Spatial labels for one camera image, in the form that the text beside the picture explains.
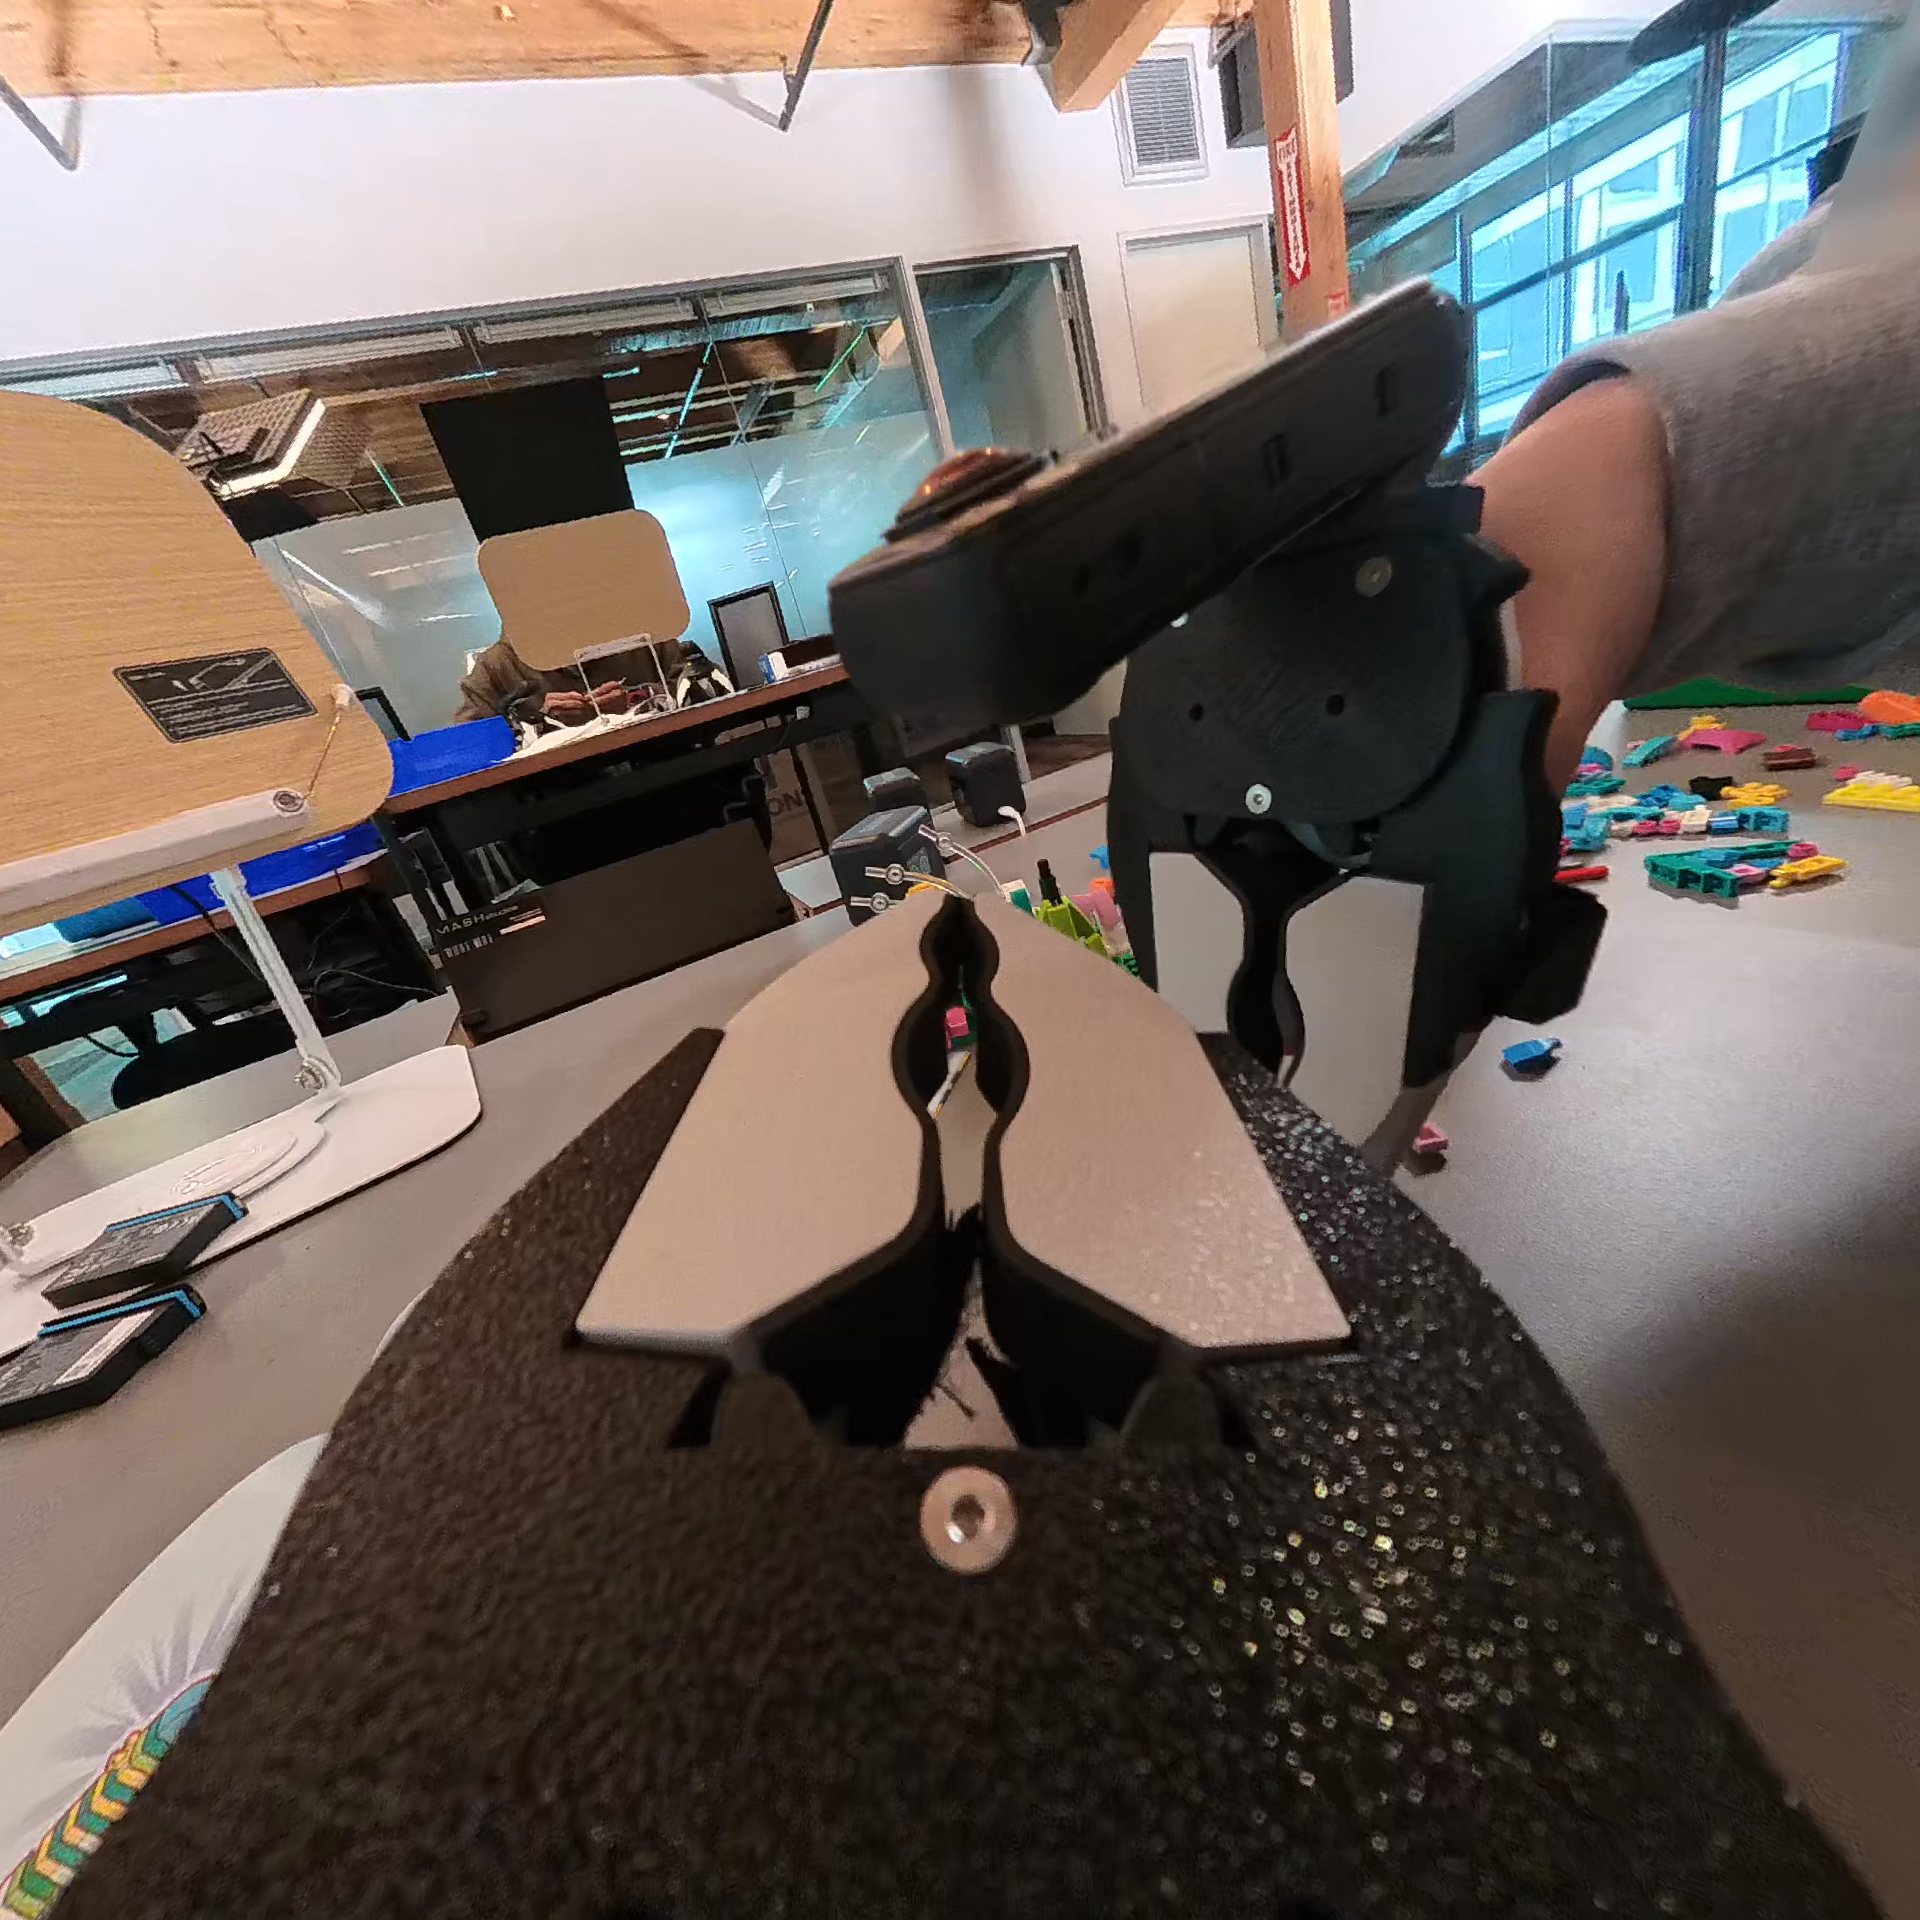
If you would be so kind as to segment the blue plastic bin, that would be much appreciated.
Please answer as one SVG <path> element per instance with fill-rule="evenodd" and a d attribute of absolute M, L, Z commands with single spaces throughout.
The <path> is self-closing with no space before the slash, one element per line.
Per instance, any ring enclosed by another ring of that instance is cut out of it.
<path fill-rule="evenodd" d="M 308 882 L 328 878 L 360 858 L 373 858 L 376 852 L 381 852 L 381 837 L 378 837 L 376 823 L 362 823 L 354 829 L 344 829 L 344 833 L 323 837 L 315 844 L 304 844 L 304 847 L 292 847 L 284 852 L 248 858 L 248 861 L 242 861 L 238 872 L 243 878 L 248 894 L 257 901 L 257 899 L 268 899 L 268 894 L 278 894 L 288 889 L 299 889 Z M 92 942 L 106 942 L 106 938 L 116 938 L 116 934 L 144 926 L 144 924 L 202 920 L 217 909 L 221 909 L 221 901 L 213 889 L 213 878 L 198 876 L 198 878 L 174 882 L 157 893 L 139 893 L 123 901 L 106 901 L 98 909 L 88 909 L 82 914 L 54 920 L 51 926 L 68 943 L 92 943 Z"/>
<path fill-rule="evenodd" d="M 413 792 L 435 783 L 494 771 L 505 764 L 516 747 L 516 725 L 504 714 L 482 714 L 464 725 L 396 737 L 387 742 L 396 767 L 387 792 Z"/>

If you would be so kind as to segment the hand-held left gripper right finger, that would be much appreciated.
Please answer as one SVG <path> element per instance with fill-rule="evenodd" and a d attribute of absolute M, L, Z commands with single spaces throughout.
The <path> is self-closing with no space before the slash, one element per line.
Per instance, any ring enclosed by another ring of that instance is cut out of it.
<path fill-rule="evenodd" d="M 1195 1029 L 998 899 L 956 906 L 991 1125 L 980 1294 L 1021 1369 L 1334 1352 L 1349 1315 Z"/>

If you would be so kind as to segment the green toy brick garden model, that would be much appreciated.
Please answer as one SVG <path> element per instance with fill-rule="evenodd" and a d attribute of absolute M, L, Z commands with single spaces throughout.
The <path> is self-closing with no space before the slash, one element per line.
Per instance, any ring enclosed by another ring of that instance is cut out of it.
<path fill-rule="evenodd" d="M 1041 1093 L 1041 1124 L 1078 1117 L 1140 1043 L 1146 993 L 1115 959 L 1105 926 L 1046 870 L 1038 882 L 953 889 L 941 952 L 953 968 L 949 1002 L 966 1017 L 976 1082 L 996 1117 Z"/>

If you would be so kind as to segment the long wooden work table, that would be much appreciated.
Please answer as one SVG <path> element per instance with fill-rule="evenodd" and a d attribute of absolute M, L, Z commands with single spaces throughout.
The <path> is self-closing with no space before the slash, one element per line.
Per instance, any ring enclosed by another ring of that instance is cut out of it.
<path fill-rule="evenodd" d="M 470 872 L 465 852 L 834 734 L 851 737 L 863 774 L 878 771 L 875 718 L 843 671 L 652 718 L 617 718 L 605 733 L 547 734 L 494 771 L 387 796 L 373 816 L 381 852 L 255 906 L 278 914 L 369 885 L 384 893 L 393 838 L 412 833 L 423 833 L 459 882 Z"/>

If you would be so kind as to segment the wooden lamp clear stand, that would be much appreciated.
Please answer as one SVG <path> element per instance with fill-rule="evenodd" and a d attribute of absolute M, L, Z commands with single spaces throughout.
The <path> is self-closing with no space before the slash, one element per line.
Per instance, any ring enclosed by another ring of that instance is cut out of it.
<path fill-rule="evenodd" d="M 645 511 L 569 520 L 477 545 L 516 659 L 570 692 L 671 692 L 688 602 L 666 528 Z"/>

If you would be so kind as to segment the white wall vent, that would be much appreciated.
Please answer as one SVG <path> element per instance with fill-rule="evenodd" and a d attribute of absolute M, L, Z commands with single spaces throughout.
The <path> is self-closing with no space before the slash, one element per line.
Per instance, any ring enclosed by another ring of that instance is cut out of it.
<path fill-rule="evenodd" d="M 1207 144 L 1191 47 L 1146 52 L 1115 84 L 1119 176 L 1140 183 L 1187 183 L 1207 176 Z"/>

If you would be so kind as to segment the black disc floor lamp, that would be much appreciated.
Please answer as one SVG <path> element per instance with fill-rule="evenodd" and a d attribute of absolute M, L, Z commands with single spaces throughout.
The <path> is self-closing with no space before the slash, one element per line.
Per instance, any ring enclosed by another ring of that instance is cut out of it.
<path fill-rule="evenodd" d="M 1634 70 L 1690 64 L 1674 310 L 1734 278 L 1845 174 L 1902 3 L 1669 3 Z"/>

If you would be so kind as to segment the person's right hand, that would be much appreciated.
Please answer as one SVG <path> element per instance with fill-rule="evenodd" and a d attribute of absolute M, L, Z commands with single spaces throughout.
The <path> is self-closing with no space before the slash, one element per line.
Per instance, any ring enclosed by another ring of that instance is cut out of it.
<path fill-rule="evenodd" d="M 1550 789 L 1638 666 L 1669 579 L 1669 441 L 1626 374 L 1596 380 L 1525 426 L 1474 475 L 1481 540 L 1525 568 L 1507 602 L 1518 682 L 1554 694 Z"/>

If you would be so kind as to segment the black wall speaker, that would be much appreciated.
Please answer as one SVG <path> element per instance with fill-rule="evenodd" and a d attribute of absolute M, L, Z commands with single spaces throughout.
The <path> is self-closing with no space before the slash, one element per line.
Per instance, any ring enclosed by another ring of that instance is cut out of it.
<path fill-rule="evenodd" d="M 1351 3 L 1330 3 L 1334 100 L 1356 90 Z M 1211 70 L 1222 90 L 1226 147 L 1262 147 L 1261 49 L 1250 3 L 1234 3 L 1211 31 Z"/>

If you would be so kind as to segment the toy instruction booklet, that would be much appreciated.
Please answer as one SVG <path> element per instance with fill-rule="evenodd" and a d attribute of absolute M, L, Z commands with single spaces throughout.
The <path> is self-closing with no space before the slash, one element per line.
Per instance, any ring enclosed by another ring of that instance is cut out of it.
<path fill-rule="evenodd" d="M 2 1723 L 2 1918 L 51 1918 L 198 1715 L 325 1435 L 193 1518 Z"/>

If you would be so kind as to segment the colourful toy bricks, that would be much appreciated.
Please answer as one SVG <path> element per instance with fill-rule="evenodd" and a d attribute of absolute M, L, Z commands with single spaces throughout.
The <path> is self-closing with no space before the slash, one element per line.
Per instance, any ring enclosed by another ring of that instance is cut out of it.
<path fill-rule="evenodd" d="M 1847 861 L 1811 838 L 1840 814 L 1916 816 L 1916 771 L 1866 767 L 1862 755 L 1916 750 L 1914 692 L 1840 692 L 1792 702 L 1755 725 L 1738 712 L 1609 710 L 1563 789 L 1554 882 L 1596 889 L 1630 858 L 1669 899 L 1740 906 L 1836 885 Z"/>

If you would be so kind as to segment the cardboard box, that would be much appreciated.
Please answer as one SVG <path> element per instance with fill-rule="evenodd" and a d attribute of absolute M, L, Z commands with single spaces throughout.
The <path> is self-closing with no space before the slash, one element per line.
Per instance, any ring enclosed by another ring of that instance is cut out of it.
<path fill-rule="evenodd" d="M 771 861 L 804 917 L 843 901 L 829 844 L 866 816 L 851 745 L 821 737 L 758 761 L 771 814 Z"/>

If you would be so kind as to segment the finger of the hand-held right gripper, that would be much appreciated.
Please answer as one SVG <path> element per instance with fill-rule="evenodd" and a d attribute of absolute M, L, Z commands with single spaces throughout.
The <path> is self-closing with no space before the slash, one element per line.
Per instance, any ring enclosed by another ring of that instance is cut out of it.
<path fill-rule="evenodd" d="M 1115 810 L 1114 882 L 1144 983 L 1291 1085 L 1307 1020 L 1286 934 L 1308 901 L 1308 852 L 1286 829 Z"/>
<path fill-rule="evenodd" d="M 1394 1172 L 1547 946 L 1550 864 L 1511 893 L 1342 876 L 1319 894 L 1319 1117 Z"/>

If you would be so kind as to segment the green plastic bin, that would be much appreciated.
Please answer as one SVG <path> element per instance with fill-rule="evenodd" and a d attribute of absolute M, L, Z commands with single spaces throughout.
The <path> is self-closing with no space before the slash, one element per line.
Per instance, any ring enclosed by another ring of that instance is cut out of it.
<path fill-rule="evenodd" d="M 1799 692 L 1753 689 L 1723 680 L 1685 680 L 1641 694 L 1619 694 L 1626 710 L 1857 710 L 1871 687 L 1814 687 Z"/>

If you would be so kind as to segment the black wall panel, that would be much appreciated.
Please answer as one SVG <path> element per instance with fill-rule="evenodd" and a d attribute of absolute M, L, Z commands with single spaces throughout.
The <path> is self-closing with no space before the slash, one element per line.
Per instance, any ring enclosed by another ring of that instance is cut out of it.
<path fill-rule="evenodd" d="M 477 542 L 633 507 L 605 374 L 420 401 Z"/>

